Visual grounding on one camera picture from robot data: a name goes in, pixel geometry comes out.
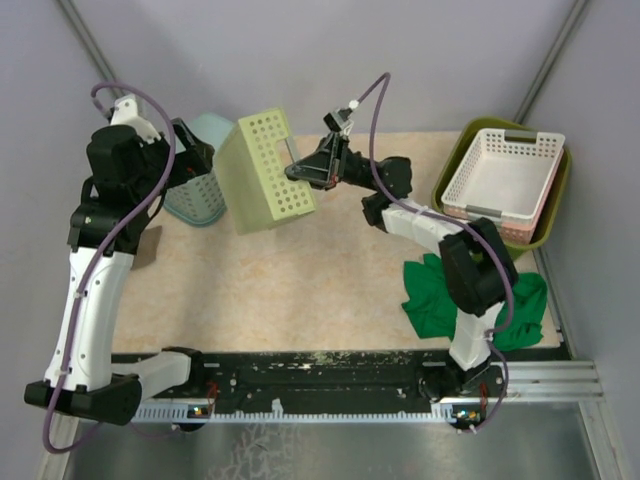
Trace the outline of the teal perforated plastic basket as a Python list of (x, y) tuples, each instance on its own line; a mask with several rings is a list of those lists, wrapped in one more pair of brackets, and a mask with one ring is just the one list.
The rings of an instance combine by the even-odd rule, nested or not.
[[(214, 113), (201, 114), (188, 121), (187, 126), (199, 140), (214, 148), (213, 161), (217, 160), (219, 148), (233, 129), (231, 121)], [(226, 205), (214, 170), (169, 189), (164, 209), (194, 227), (215, 223), (226, 211)]]

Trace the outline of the light green shallow basket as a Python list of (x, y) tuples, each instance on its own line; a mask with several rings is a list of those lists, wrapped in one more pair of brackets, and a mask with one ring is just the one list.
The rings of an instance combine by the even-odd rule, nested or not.
[(213, 170), (237, 234), (271, 230), (316, 211), (306, 181), (285, 174), (282, 148), (295, 141), (283, 109), (242, 117), (216, 150)]

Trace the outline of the olive green large tub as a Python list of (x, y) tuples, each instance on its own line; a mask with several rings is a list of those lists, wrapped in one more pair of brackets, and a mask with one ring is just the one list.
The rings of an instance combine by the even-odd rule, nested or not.
[(549, 237), (571, 161), (560, 133), (478, 117), (458, 137), (432, 189), (431, 205), (462, 220), (492, 220), (517, 259)]

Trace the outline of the white perforated basket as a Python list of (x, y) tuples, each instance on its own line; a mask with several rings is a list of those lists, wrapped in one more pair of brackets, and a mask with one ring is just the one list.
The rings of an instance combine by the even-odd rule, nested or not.
[(517, 228), (532, 224), (564, 144), (565, 136), (554, 132), (479, 130), (441, 196), (443, 210)]

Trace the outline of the pink perforated basket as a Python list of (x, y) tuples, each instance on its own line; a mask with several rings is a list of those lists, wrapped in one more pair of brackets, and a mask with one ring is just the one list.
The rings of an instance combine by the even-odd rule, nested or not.
[(443, 210), (462, 219), (487, 217), (504, 239), (528, 244), (563, 153), (475, 142), (441, 196)]

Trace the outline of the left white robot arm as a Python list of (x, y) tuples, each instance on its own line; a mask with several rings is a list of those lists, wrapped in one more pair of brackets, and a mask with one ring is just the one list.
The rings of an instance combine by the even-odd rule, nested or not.
[(208, 373), (193, 349), (168, 347), (136, 364), (111, 359), (121, 296), (149, 206), (169, 189), (212, 170), (214, 149), (179, 118), (163, 135), (134, 95), (115, 101), (109, 124), (86, 148), (91, 175), (70, 218), (69, 289), (61, 331), (41, 380), (26, 385), (27, 404), (100, 423), (129, 423), (146, 399), (175, 387), (201, 394)]

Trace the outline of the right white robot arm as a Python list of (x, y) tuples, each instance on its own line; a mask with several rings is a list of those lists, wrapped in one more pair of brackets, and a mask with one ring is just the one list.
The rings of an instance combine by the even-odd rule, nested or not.
[(328, 191), (340, 183), (369, 190), (361, 203), (370, 226), (436, 254), (457, 313), (447, 363), (428, 368), (421, 381), (422, 394), (432, 402), (470, 395), (481, 385), (482, 374), (495, 353), (495, 333), (513, 319), (513, 287), (518, 273), (490, 219), (462, 221), (410, 200), (409, 158), (392, 156), (377, 161), (372, 155), (352, 150), (352, 111), (346, 108), (327, 114), (328, 134), (312, 153), (304, 157), (294, 154), (285, 175), (306, 181), (317, 190)]

